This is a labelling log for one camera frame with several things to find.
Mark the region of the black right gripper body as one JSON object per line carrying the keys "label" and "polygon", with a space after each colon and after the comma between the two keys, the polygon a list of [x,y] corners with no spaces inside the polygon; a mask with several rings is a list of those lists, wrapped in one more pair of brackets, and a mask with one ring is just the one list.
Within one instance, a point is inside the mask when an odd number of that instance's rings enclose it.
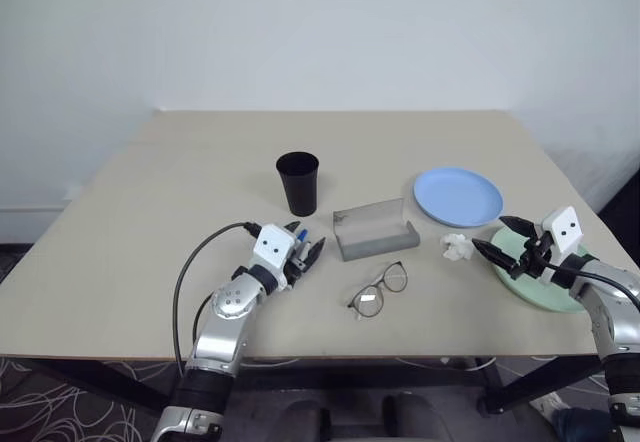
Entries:
{"label": "black right gripper body", "polygon": [[549,264],[549,252],[554,244],[550,232],[545,231],[540,237],[533,236],[524,243],[525,251],[521,254],[517,266],[513,270],[513,279],[523,275],[534,279],[542,277]]}

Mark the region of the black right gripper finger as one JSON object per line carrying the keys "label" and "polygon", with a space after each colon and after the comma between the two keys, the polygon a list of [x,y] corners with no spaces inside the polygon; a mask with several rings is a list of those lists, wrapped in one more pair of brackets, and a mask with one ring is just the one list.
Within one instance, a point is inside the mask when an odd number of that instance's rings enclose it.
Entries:
{"label": "black right gripper finger", "polygon": [[489,262],[502,268],[507,274],[512,275],[518,268],[518,261],[504,253],[499,247],[490,242],[473,239],[475,249]]}
{"label": "black right gripper finger", "polygon": [[511,231],[523,237],[537,237],[536,226],[532,221],[518,216],[501,216],[500,221]]}

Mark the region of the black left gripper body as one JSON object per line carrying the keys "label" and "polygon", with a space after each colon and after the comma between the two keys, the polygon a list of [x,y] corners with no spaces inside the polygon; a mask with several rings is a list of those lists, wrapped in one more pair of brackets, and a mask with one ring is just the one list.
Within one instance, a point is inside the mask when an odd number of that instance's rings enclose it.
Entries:
{"label": "black left gripper body", "polygon": [[289,287],[294,287],[306,270],[306,259],[311,248],[311,243],[301,242],[287,260],[284,266],[284,274]]}

